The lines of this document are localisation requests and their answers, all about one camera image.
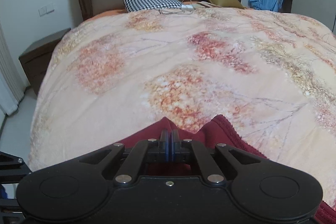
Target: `houndstooth pillow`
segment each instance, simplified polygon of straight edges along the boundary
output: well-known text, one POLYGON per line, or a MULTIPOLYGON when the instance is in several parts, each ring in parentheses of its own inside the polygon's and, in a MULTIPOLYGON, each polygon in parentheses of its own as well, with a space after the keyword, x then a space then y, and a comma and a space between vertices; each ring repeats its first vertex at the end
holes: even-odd
POLYGON ((123 0, 128 12, 160 8, 181 8, 179 0, 123 0))

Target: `white curtain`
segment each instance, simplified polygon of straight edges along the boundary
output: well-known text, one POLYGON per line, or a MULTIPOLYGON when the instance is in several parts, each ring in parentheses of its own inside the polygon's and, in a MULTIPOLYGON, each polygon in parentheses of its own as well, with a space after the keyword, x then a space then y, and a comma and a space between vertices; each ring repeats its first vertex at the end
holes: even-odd
POLYGON ((0 22, 0 108, 11 115, 24 96, 24 84, 9 53, 0 22))

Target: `brown wooden nightstand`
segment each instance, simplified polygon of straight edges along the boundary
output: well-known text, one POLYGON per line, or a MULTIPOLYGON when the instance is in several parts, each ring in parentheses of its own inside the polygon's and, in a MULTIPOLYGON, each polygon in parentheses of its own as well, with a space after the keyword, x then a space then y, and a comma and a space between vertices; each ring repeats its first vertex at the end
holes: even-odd
POLYGON ((28 81, 37 95, 47 71, 53 50, 71 29, 64 29, 31 44, 19 57, 28 81))

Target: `gray tile floor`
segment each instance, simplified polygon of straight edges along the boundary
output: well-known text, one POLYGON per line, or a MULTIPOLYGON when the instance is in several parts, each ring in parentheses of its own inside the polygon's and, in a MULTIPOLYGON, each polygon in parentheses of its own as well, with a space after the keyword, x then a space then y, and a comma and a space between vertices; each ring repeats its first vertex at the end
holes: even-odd
MULTIPOLYGON (((32 89, 25 92, 18 110, 7 117, 0 132, 0 151, 19 156, 27 162, 30 150, 30 125, 36 106, 36 95, 32 89)), ((4 185, 9 198, 14 197, 11 184, 4 185)))

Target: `pink bedspread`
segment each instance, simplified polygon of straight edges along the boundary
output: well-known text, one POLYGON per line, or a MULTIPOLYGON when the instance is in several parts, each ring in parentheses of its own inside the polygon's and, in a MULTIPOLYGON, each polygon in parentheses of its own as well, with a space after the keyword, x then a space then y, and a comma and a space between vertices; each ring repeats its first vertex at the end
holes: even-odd
POLYGON ((196 133, 217 114, 271 160, 315 176, 335 209, 336 38, 294 14, 197 8, 84 22, 53 53, 29 166, 88 153, 162 117, 196 133))

